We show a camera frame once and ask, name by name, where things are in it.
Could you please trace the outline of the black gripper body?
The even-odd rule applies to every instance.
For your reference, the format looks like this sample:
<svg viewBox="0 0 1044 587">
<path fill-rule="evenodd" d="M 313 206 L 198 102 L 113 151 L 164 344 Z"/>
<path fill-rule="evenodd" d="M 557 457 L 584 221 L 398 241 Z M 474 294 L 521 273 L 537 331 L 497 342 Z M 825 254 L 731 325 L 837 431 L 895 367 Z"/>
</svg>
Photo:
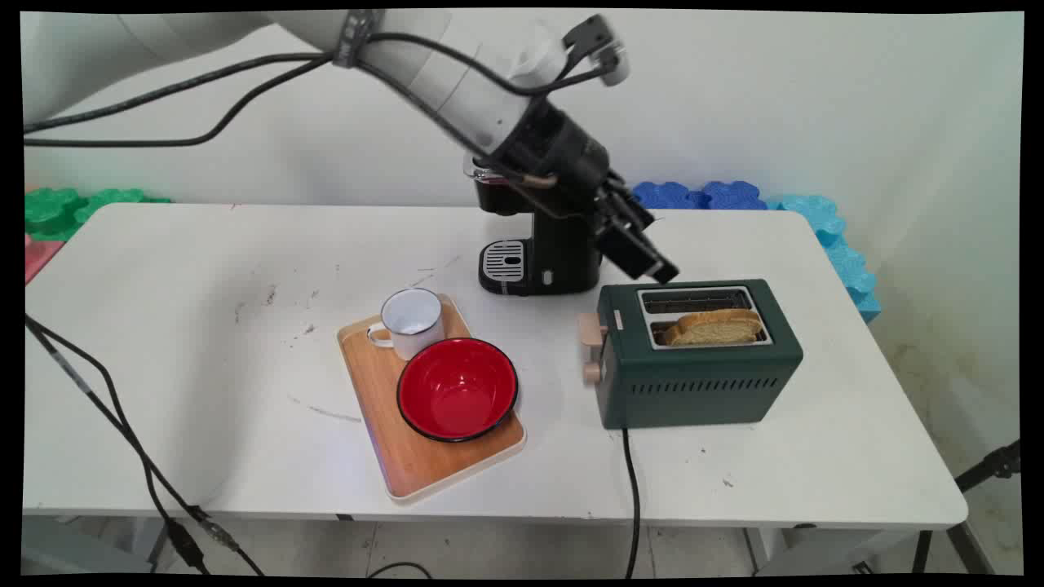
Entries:
<svg viewBox="0 0 1044 587">
<path fill-rule="evenodd" d="M 610 171 L 610 157 L 597 140 L 552 104 L 533 98 L 493 159 L 511 172 L 511 189 L 533 211 L 555 218 L 590 217 Z"/>
</svg>

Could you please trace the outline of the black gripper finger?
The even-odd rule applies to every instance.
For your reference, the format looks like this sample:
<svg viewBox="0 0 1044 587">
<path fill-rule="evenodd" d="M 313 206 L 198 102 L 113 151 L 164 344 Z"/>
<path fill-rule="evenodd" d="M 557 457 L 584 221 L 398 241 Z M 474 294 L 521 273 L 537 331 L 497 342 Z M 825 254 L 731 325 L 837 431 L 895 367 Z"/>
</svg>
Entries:
<svg viewBox="0 0 1044 587">
<path fill-rule="evenodd" d="M 608 172 L 607 189 L 622 202 L 618 207 L 626 210 L 628 219 L 636 226 L 638 232 L 648 229 L 649 224 L 655 222 L 652 213 L 635 196 L 622 177 L 616 174 L 616 172 Z"/>
<path fill-rule="evenodd" d="M 671 282 L 679 269 L 652 242 L 644 231 L 638 232 L 626 210 L 618 207 L 619 198 L 600 198 L 596 204 L 593 244 L 615 267 L 631 279 L 645 276 L 657 283 Z"/>
</svg>

